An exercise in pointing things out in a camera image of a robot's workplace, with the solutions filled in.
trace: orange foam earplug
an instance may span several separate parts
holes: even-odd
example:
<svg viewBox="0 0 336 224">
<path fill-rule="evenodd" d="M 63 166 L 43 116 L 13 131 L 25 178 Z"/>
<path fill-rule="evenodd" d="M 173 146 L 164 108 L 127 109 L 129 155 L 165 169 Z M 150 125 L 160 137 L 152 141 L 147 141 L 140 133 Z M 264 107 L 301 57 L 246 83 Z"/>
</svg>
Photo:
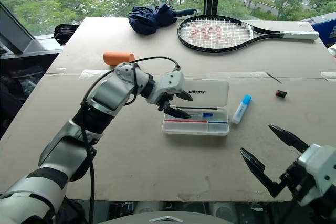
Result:
<svg viewBox="0 0 336 224">
<path fill-rule="evenodd" d="M 135 57 L 131 52 L 104 52 L 103 59 L 106 64 L 118 65 L 119 63 L 133 61 Z"/>
</svg>

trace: folded umbrella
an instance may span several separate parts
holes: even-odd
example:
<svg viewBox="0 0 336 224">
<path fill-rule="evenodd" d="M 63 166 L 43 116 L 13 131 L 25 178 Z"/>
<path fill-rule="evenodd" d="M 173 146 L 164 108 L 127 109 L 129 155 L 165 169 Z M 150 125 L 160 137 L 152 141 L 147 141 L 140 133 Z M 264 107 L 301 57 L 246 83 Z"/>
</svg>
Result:
<svg viewBox="0 0 336 224">
<path fill-rule="evenodd" d="M 147 7 L 135 6 L 128 14 L 128 20 L 133 30 L 139 34 L 153 34 L 161 26 L 168 26 L 176 22 L 178 17 L 192 15 L 196 9 L 189 8 L 175 11 L 166 3 L 152 10 Z"/>
</svg>

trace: beige tabletop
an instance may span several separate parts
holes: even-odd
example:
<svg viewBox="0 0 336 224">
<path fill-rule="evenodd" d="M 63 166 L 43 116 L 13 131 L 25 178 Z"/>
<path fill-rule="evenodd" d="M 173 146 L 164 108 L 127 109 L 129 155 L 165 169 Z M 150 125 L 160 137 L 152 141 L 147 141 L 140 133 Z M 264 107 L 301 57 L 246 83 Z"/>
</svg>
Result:
<svg viewBox="0 0 336 224">
<path fill-rule="evenodd" d="M 311 30 L 307 23 L 298 22 L 254 24 Z M 336 83 L 320 72 L 336 72 L 336 62 L 320 40 L 268 40 L 226 55 L 202 54 L 181 45 L 176 29 L 172 25 L 145 37 L 135 34 L 123 18 L 85 19 L 0 141 L 0 192 L 36 169 L 47 142 L 77 112 L 85 91 L 98 77 L 82 72 L 108 69 L 102 53 L 114 50 L 134 52 L 136 58 L 169 56 L 179 61 L 187 77 L 227 80 L 229 119 L 244 94 L 253 100 L 240 125 L 230 124 L 229 135 L 218 137 L 165 135 L 162 112 L 139 97 L 121 110 L 95 146 L 96 199 L 289 200 L 286 190 L 276 199 L 269 195 L 248 170 L 239 149 L 251 151 L 266 165 L 267 175 L 279 181 L 298 152 L 281 142 L 268 124 L 279 125 L 308 144 L 335 146 Z M 141 67 L 157 79 L 165 68 L 171 69 L 163 63 L 149 61 Z M 277 89 L 288 92 L 285 99 L 274 96 Z M 67 195 L 88 199 L 88 174 L 69 183 Z"/>
</svg>

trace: blue cap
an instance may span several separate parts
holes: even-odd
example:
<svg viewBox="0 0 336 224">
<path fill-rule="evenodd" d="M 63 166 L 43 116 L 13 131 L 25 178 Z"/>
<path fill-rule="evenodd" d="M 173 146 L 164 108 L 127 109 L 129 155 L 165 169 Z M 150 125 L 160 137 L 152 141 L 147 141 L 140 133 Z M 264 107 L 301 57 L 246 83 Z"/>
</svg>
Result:
<svg viewBox="0 0 336 224">
<path fill-rule="evenodd" d="M 249 96 L 248 94 L 244 95 L 244 98 L 242 99 L 242 103 L 248 105 L 251 101 L 252 97 Z"/>
</svg>

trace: blue stripe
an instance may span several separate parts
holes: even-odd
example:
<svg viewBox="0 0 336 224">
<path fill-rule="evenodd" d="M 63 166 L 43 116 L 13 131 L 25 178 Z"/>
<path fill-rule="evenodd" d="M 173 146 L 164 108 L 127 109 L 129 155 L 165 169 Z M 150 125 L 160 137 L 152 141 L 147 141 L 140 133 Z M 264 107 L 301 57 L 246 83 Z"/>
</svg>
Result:
<svg viewBox="0 0 336 224">
<path fill-rule="evenodd" d="M 209 121 L 209 123 L 222 123 L 222 124 L 227 124 L 227 122 L 216 122 L 216 121 Z"/>
</svg>

